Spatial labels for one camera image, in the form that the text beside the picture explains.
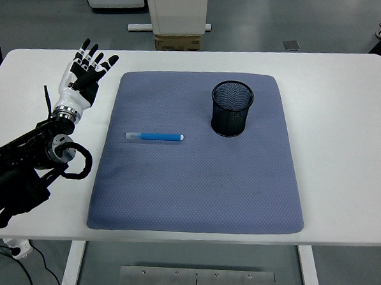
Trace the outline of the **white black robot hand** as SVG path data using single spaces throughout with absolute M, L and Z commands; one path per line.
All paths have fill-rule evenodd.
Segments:
M 90 42 L 86 39 L 67 65 L 59 85 L 59 100 L 54 105 L 53 116 L 69 117 L 77 123 L 84 111 L 93 105 L 99 80 L 118 61 L 118 55 L 103 61 L 103 52 L 98 52 L 97 44 L 90 47 Z

